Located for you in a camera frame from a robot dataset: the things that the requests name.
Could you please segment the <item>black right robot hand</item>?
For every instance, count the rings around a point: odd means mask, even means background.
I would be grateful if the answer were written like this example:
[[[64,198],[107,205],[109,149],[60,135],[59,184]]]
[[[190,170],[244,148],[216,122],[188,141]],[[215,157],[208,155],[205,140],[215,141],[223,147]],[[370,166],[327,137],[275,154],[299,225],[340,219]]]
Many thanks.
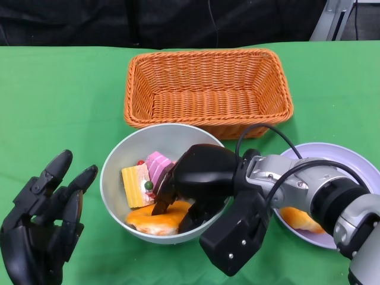
[[[214,217],[233,195],[237,169],[235,153],[217,145],[192,145],[164,176],[152,216],[169,212],[176,200],[193,200],[179,224],[185,233]]]

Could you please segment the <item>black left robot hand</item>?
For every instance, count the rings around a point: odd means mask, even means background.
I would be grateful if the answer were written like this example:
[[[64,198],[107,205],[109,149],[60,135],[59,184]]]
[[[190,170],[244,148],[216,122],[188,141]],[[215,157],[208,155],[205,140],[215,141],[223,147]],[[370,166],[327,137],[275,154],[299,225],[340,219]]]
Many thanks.
[[[63,267],[84,229],[83,195],[98,174],[92,165],[62,186],[72,158],[64,150],[31,177],[2,222],[1,254],[13,284],[62,283]]]

